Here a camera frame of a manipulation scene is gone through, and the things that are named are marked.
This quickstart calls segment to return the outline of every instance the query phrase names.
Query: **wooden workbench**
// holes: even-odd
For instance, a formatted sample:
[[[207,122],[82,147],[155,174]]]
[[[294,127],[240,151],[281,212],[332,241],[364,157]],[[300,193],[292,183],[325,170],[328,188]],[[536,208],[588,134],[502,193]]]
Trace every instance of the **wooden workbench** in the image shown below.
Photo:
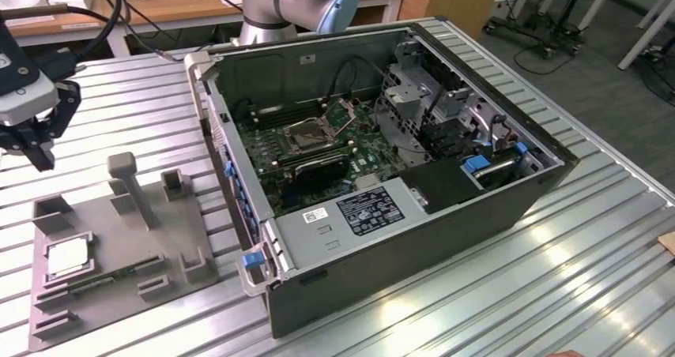
[[[129,3],[158,24],[162,29],[191,28],[205,25],[242,21],[242,14],[221,0],[129,0]],[[360,7],[384,6],[383,22],[396,21],[401,0],[361,0]],[[105,0],[94,0],[93,10],[109,17],[113,9]],[[137,32],[153,32],[153,26],[133,13],[131,24]],[[103,23],[93,18],[67,14],[56,15],[56,20],[27,24],[11,28],[22,46],[59,43],[78,39],[93,39]],[[130,55],[125,37],[127,30],[118,26],[107,42],[115,57]]]

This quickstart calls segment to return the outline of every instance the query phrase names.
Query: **power supply label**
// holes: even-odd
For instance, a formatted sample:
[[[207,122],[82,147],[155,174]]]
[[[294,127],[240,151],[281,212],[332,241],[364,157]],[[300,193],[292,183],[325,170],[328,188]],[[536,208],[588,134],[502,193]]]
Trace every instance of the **power supply label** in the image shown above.
[[[405,219],[384,187],[340,201],[337,207],[357,236],[364,236]]]

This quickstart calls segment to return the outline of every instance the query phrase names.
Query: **metal chassis frame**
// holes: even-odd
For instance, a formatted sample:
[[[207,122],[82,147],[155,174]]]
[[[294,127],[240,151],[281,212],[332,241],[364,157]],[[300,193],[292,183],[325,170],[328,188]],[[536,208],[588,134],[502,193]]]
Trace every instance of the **metal chassis frame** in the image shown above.
[[[296,273],[285,269],[280,274],[281,282],[272,283],[273,280],[270,280],[269,277],[254,277],[254,283],[265,285],[268,312],[273,325],[273,336],[276,338],[286,336],[289,333],[301,329],[308,323],[328,316],[330,313],[338,311],[360,299],[364,299],[416,272],[443,262],[455,254],[493,237],[502,231],[506,231],[516,223],[534,202],[564,180],[579,162],[578,157],[568,151],[543,127],[532,121],[506,95],[495,89],[485,79],[472,70],[468,64],[449,51],[443,43],[419,24],[393,24],[376,27],[375,29],[350,31],[330,36],[310,36],[301,41],[354,36],[363,33],[401,29],[405,28],[405,26],[408,26],[413,32],[417,33],[417,36],[421,37],[421,40],[428,43],[432,52],[439,53],[441,57],[452,63],[453,69],[460,73],[463,78],[472,82],[480,93],[495,102],[498,107],[514,118],[515,122],[522,124],[526,130],[532,134],[532,139],[544,143],[548,152],[563,163],[550,167],[546,171],[538,173],[536,176],[520,182],[515,182],[512,185],[503,187],[484,197],[469,201],[457,208],[452,210],[447,209],[444,214],[429,216],[428,220],[416,227],[401,230],[396,235],[383,237],[383,239],[371,242],[363,249],[353,251],[350,254],[334,257],[325,264],[301,269]],[[297,40],[290,40],[281,43],[268,43],[260,47],[240,47],[229,51],[237,53],[238,51],[277,47],[297,42]],[[210,94],[209,98],[213,101],[214,107],[219,107],[218,115],[225,114],[228,118],[232,118],[228,105],[223,102],[214,84],[214,74],[206,73],[205,76],[209,77],[209,82],[206,83],[207,93]],[[229,121],[223,122],[222,125],[229,128],[229,131],[225,132],[226,138],[229,139],[228,149],[238,150],[238,159],[245,161],[245,165],[248,165],[246,153],[244,150],[240,150],[242,149],[240,145],[241,139],[234,124]],[[253,171],[253,167],[245,167],[244,170]],[[258,187],[258,180],[252,180],[252,177],[242,179],[242,185],[245,187],[249,188],[252,183],[254,192],[258,192],[258,188],[262,189],[262,187]],[[230,187],[225,187],[223,195],[228,199],[228,203],[234,204],[233,208],[238,208],[234,192]],[[495,216],[489,216],[489,219],[484,219],[481,224],[476,224],[473,220],[485,217],[483,216],[485,208],[498,209],[492,212]],[[272,219],[268,214],[269,212],[266,210],[265,213],[260,214],[262,217],[257,216],[257,218],[261,225],[270,223],[274,227],[274,219]],[[234,220],[236,224],[241,225],[246,223],[246,220],[242,218],[241,210],[233,212],[233,218],[238,218]],[[242,238],[242,235],[248,232],[244,229],[237,229],[237,233],[240,238]],[[280,235],[269,235],[268,232],[261,232],[261,234],[270,247],[277,243],[278,249],[284,250]],[[242,245],[248,245],[250,239],[240,239],[240,242]],[[392,260],[393,255],[397,256],[396,262]],[[280,265],[278,256],[274,256],[274,261],[277,267],[282,266]],[[290,259],[286,261],[285,265],[286,268],[293,267]],[[363,273],[365,271],[364,266],[368,266],[368,271],[371,273]],[[357,281],[357,284],[352,286],[346,285],[345,276],[350,276],[354,281]],[[245,291],[250,295],[260,294],[261,291],[254,287],[248,289],[248,282],[244,278],[245,277],[242,277],[242,284]]]

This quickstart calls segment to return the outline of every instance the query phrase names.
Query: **barcode sticker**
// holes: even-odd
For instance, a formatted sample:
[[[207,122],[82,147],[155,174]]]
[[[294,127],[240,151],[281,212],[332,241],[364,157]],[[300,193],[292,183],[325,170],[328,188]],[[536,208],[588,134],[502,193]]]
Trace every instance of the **barcode sticker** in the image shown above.
[[[320,209],[314,209],[310,212],[305,212],[302,214],[302,217],[305,218],[305,223],[310,224],[314,221],[321,220],[325,217],[328,217],[326,209],[324,207],[321,207]]]
[[[83,29],[83,28],[98,28],[98,23],[80,23],[80,24],[66,24],[62,25],[63,29]]]

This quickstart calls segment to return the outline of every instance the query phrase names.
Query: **aluminum extrusion table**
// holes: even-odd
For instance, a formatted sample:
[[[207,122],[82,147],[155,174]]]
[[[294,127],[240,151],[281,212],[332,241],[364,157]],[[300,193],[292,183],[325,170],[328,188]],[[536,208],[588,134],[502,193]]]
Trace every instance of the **aluminum extrusion table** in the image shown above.
[[[83,105],[54,151],[58,169],[0,166],[0,355],[28,353],[30,201],[107,194],[105,157],[131,151],[141,182],[194,177],[221,281],[42,355],[595,355],[675,352],[674,257],[657,237],[674,197],[448,22],[421,21],[469,66],[582,157],[516,226],[281,340],[242,291],[238,241],[181,64],[138,56],[88,64]]]

